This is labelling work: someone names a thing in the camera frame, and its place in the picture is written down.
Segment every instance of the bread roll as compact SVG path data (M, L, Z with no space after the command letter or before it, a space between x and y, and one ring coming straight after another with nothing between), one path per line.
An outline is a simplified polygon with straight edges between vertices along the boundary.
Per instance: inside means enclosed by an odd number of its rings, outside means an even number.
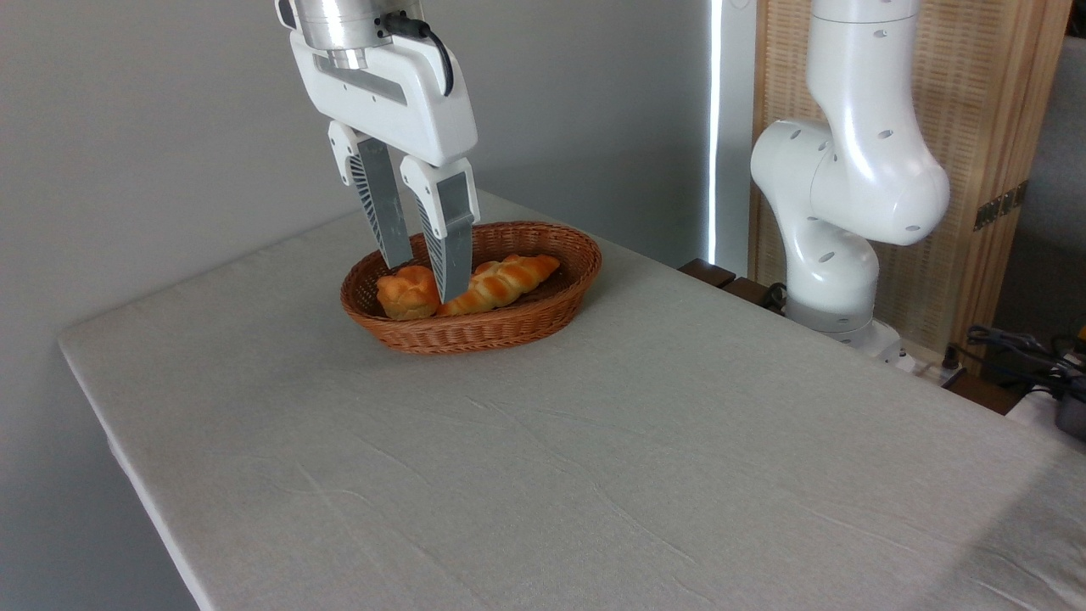
M548 254L510 254L501 263L488 260L476 268L467 292L439 305L437 315L451 317L501 308L521 294L534 290L558 265L558 259Z
M408 265L394 276L377 278L377 300L393 321L431 317L441 303L433 271L421 265Z

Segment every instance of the black cable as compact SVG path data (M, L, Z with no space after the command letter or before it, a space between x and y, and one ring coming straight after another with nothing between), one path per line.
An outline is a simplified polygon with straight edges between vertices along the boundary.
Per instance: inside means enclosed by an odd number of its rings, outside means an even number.
M433 46L441 53L441 66L445 68L445 91L442 94L447 98L453 92L453 61L449 59L449 50L445 49L445 43L438 38L437 34L430 30L426 36L433 41Z
M988 359L985 359L984 357L980 357L977 355L974 355L974 354L965 351L964 348L962 348L961 346L958 346L957 344L951 344L950 346L954 347L954 349L957 351L958 354L960 354L960 355L962 355L964 357L969 357L970 359L972 359L974 361L977 361L978 364L982 364L985 367L992 368L993 370L996 370L996 371L998 371L998 372L1000 372L1002 374L1010 375L1010 377L1013 377L1013 378L1018 378L1020 380L1024 380L1024 381L1027 381L1027 382L1032 382L1033 384L1035 384L1037 386L1045 386L1045 387L1050 389L1052 391L1059 391L1061 393L1071 393L1072 395L1074 395L1076 397L1082 396L1082 394L1083 394L1082 386L1075 386L1073 384L1064 384L1063 383L1063 380L1064 380L1063 378L1061 378L1059 382L1057 382L1056 380L1050 379L1050 378L1039 378L1039 377L1036 377L1036 375L1033 375L1033 374L1028 374L1028 373L1025 373L1025 372L1021 372L1021 371L1016 371L1016 370L1012 370L1012 369L1006 368L1006 367L1000 366L999 364L996 364L994 361L989 361Z
M788 297L787 294L788 287L784 282L773 282L769 284L769 290L766 291L766 296L762 297L759 305L762 308L775 307L779 310L783 310Z
M983 326L973 326L969 328L965 335L967 342L971 346L994 346L1003 349L1005 353L1008 351L1012 352L1023 359L1040 364L1047 368L1056 368L1061 371L1072 369L1079 373L1086 373L1086 369L1082 365L1048 352L1036 339L1028 334L1009 333Z
M441 67L445 73L445 90L442 94L447 98L453 92L453 60L449 56L449 50L445 49L444 42L430 29L430 24L403 14L390 13L384 15L384 28L389 30L389 34L406 36L416 40L427 38L433 42L438 52L441 53Z

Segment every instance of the wicker basket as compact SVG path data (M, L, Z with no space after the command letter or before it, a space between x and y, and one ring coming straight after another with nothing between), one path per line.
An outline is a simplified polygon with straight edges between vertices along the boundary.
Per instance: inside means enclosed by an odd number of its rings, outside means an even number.
M343 280L343 310L382 344L412 355L454 355L509 348L542 340L565 328L581 307L599 272L599 246L589 236L550 222L492 222L471 231L472 266L508 254L550 254L561 263L535 290L505 308L414 321L393 321L377 301L377 278L393 272L379 251L359 260ZM421 233L411 238L415 257L404 265L430 264Z

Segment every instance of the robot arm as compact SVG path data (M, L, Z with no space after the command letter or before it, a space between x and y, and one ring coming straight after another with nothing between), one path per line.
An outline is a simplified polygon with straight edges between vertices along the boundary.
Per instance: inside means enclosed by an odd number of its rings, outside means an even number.
M417 0L278 0L313 104L331 118L344 184L357 189L389 267L412 258L388 147L422 218L445 300L467 289L479 203L465 155L478 135L456 58Z
M812 0L807 85L829 123L772 124L750 163L784 237L788 318L888 362L900 339L872 319L867 239L920 241L950 196L912 107L919 12L920 0Z
M919 11L919 0L815 0L807 51L807 87L833 133L811 184L816 215L900 245L930 233L950 198L912 107Z

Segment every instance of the gray wall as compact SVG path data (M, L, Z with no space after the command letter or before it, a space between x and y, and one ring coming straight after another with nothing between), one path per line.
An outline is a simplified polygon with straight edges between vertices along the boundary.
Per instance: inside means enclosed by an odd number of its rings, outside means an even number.
M996 311L1047 343L1086 316L1086 39L1066 38Z
M480 184L671 264L699 254L707 15L432 0ZM0 609L191 609L56 333L356 202L269 0L10 0L0 66Z

